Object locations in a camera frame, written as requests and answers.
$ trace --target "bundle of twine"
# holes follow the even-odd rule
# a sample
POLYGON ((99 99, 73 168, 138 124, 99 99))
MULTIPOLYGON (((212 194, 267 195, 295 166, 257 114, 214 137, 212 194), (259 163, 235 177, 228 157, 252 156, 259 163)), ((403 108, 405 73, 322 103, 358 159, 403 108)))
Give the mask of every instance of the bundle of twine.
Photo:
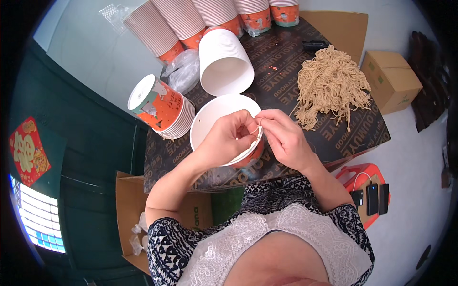
POLYGON ((315 53, 316 57, 302 63, 298 73, 299 110, 294 113, 298 124, 313 130, 318 112, 332 111, 337 124, 347 119, 350 131, 350 110, 370 109, 371 97, 362 89, 371 90, 358 65, 345 52, 332 45, 315 53))

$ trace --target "black and white patterned blouse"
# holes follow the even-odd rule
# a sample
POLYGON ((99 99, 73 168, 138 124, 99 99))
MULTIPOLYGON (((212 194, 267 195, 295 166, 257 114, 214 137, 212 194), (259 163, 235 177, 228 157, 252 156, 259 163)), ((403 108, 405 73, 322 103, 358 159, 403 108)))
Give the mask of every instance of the black and white patterned blouse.
POLYGON ((372 272, 374 253, 355 207, 344 204, 322 213, 310 182, 299 176, 247 185, 241 208, 215 227, 194 231, 170 217, 156 220, 148 229, 147 249, 153 281, 158 286, 222 285, 244 250, 265 234, 279 230, 298 235, 317 250, 333 285, 362 285, 372 272), (237 234, 246 224, 256 227, 237 234), (227 265, 218 265, 218 255, 228 254, 212 246, 234 243, 234 238, 241 244, 229 255, 234 258, 229 262, 223 259, 227 265))

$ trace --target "cardboard box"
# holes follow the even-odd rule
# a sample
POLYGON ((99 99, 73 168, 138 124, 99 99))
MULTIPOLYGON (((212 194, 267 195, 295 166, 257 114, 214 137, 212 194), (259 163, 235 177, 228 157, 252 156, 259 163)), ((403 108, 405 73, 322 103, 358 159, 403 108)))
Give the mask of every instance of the cardboard box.
POLYGON ((343 11, 300 11, 299 16, 317 29, 336 49, 360 64, 369 15, 343 11))
MULTIPOLYGON (((116 175, 116 214, 122 257, 146 274, 151 275, 146 253, 142 251, 139 256, 135 256, 129 242, 130 237, 134 234, 131 229, 140 220, 140 214, 145 211, 147 198, 148 194, 143 192, 143 176, 133 177, 118 171, 116 175)), ((212 227, 210 194, 187 194, 180 207, 180 216, 182 224, 189 229, 212 227)), ((140 242, 145 235, 144 231, 138 234, 140 242)))
POLYGON ((367 51, 361 71, 382 115, 406 109, 423 88, 407 61, 398 53, 367 51))

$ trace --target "red chinese couplet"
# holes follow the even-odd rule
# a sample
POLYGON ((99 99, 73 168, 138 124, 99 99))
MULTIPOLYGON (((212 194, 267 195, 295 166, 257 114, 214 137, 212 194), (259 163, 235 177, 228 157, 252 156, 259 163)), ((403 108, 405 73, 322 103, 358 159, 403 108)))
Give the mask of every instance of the red chinese couplet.
POLYGON ((32 116, 16 128, 9 138, 9 143, 14 164, 24 185, 30 187, 51 169, 32 116))

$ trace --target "closed cardboard box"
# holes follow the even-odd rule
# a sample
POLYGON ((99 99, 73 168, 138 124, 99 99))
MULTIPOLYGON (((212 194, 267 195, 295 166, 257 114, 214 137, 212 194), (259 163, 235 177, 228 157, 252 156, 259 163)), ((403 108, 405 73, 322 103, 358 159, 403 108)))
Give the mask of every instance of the closed cardboard box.
POLYGON ((406 109, 423 88, 407 61, 398 53, 367 51, 361 71, 382 115, 406 109))
MULTIPOLYGON (((132 252, 129 242, 134 234, 132 228, 140 220, 140 214, 145 211, 148 194, 143 192, 143 176, 133 177, 119 172, 116 175, 116 214, 118 216, 118 231, 121 241, 122 257, 135 267, 151 275, 148 258, 144 251, 139 256, 132 252)), ((213 226, 212 201, 210 194, 188 193, 180 207, 183 226, 189 229, 204 229, 213 226)), ((142 241, 144 231, 138 234, 142 241)))

